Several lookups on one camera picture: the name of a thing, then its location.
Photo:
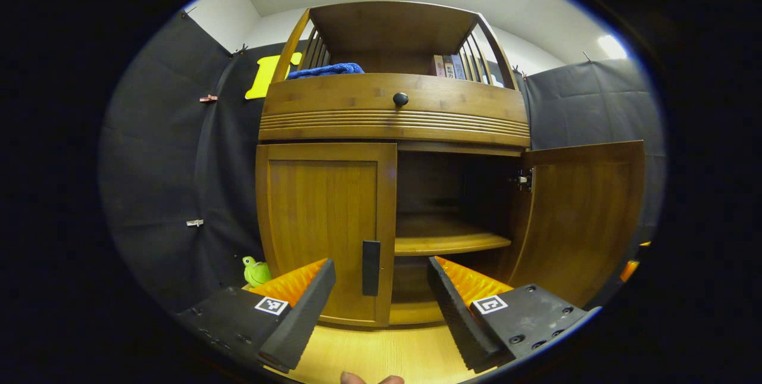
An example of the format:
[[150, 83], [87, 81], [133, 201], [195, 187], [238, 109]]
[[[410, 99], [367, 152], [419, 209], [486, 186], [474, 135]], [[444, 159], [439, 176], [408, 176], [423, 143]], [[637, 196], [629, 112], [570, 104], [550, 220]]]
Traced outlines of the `green toy bird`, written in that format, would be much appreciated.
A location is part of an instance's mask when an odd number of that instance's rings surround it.
[[267, 263], [256, 261], [252, 256], [242, 257], [243, 275], [250, 288], [258, 288], [268, 283], [272, 276]]

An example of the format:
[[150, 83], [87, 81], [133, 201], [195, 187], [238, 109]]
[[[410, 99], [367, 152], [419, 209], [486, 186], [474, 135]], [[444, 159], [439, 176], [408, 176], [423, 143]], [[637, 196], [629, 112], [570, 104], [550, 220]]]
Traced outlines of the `black backdrop cloth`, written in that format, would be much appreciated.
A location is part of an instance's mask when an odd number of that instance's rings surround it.
[[[98, 182], [117, 251], [164, 309], [179, 311], [244, 281], [236, 260], [262, 252], [255, 143], [263, 99], [244, 97], [283, 40], [261, 33], [233, 56], [191, 17], [175, 15], [117, 83], [99, 145]], [[655, 235], [667, 180], [661, 106], [631, 59], [515, 74], [531, 148], [642, 140], [645, 192], [626, 259]], [[202, 96], [217, 102], [199, 102]], [[186, 221], [202, 219], [201, 227]]]

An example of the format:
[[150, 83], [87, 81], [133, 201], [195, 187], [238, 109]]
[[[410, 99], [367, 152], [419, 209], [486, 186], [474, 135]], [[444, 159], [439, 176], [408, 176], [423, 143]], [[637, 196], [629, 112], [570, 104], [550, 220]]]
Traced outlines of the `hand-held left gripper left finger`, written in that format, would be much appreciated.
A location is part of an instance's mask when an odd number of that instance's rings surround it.
[[177, 313], [177, 321], [213, 349], [247, 367], [294, 370], [336, 282], [331, 258], [255, 289], [229, 287]]

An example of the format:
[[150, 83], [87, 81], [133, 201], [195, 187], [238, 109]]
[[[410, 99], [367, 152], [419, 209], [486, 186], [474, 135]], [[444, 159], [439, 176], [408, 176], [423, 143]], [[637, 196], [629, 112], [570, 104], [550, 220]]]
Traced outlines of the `wooden double-door shoe cabinet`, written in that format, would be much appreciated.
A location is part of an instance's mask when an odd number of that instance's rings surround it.
[[[308, 8], [284, 45], [270, 86], [286, 80], [295, 70], [339, 63], [359, 64], [365, 74], [432, 76], [434, 55], [459, 55], [467, 81], [519, 92], [506, 53], [483, 15], [404, 1], [343, 2]], [[373, 138], [262, 142], [258, 131], [258, 145], [327, 142], [397, 145], [396, 215], [455, 215], [512, 241], [516, 187], [509, 178], [520, 169], [521, 155], [529, 147]], [[464, 259], [482, 273], [494, 274], [499, 273], [502, 256], [510, 248], [447, 255]], [[387, 326], [441, 321], [426, 281], [428, 257], [395, 255]]]

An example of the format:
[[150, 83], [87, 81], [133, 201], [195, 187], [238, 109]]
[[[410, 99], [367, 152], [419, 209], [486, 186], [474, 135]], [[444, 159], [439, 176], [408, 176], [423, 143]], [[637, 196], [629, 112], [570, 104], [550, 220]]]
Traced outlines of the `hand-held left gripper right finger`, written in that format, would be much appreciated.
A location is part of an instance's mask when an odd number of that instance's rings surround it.
[[596, 316], [535, 283], [512, 287], [439, 256], [428, 258], [427, 281], [475, 373], [518, 367]]

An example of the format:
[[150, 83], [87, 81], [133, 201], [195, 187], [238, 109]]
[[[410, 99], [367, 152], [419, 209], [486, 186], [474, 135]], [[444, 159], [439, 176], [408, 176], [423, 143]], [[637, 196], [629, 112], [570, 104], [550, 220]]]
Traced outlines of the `blue folded towel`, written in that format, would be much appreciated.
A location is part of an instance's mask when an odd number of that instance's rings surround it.
[[341, 74], [365, 74], [364, 69], [354, 62], [343, 62], [310, 69], [290, 72], [286, 80], [305, 79], [310, 77], [335, 76]]

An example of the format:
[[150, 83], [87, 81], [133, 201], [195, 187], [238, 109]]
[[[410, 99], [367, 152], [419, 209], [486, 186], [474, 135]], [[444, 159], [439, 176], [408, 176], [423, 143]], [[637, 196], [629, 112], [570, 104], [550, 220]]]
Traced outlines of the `ceiling light panel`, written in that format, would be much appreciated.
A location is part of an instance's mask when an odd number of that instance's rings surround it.
[[598, 38], [598, 45], [604, 51], [607, 58], [627, 59], [627, 50], [620, 44], [617, 37], [613, 35], [601, 36]]

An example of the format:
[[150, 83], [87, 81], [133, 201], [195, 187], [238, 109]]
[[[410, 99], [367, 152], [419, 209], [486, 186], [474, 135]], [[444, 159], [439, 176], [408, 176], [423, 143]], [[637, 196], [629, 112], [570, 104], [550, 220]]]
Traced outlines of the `wooden shoe cabinet door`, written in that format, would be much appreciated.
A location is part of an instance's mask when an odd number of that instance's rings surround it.
[[501, 278], [587, 307], [625, 262], [642, 210], [643, 141], [522, 153]]
[[336, 283], [321, 321], [386, 327], [395, 261], [395, 143], [262, 143], [255, 188], [274, 276], [331, 259]]

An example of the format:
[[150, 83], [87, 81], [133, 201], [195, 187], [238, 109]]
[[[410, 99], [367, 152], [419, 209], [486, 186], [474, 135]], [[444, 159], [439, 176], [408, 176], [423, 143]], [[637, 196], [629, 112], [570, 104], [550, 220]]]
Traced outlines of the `wooden inner shelf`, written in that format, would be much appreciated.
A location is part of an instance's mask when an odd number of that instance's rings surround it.
[[395, 255], [399, 257], [460, 254], [511, 246], [509, 238], [475, 226], [455, 215], [398, 214]]

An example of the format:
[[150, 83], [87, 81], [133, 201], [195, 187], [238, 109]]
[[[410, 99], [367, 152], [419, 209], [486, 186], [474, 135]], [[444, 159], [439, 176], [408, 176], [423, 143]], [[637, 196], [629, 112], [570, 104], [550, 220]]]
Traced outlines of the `wooden drawer with black knob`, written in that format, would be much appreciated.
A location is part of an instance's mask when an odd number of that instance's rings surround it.
[[395, 139], [527, 148], [514, 89], [415, 74], [346, 74], [273, 83], [259, 140]]

